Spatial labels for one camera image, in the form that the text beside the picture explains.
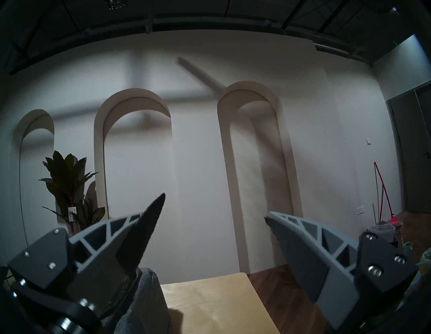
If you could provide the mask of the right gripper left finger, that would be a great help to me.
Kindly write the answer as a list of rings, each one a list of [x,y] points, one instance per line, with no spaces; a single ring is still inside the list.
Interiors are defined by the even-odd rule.
[[[131,279],[143,257],[165,202],[158,196],[143,212],[102,220],[69,238],[48,231],[8,262],[17,282],[38,292],[103,310]]]

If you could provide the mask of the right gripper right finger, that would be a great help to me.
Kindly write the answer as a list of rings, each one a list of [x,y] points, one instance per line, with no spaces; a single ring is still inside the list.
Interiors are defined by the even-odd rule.
[[[397,310],[419,270],[373,230],[354,240],[326,224],[273,211],[265,222],[330,332],[376,329]]]

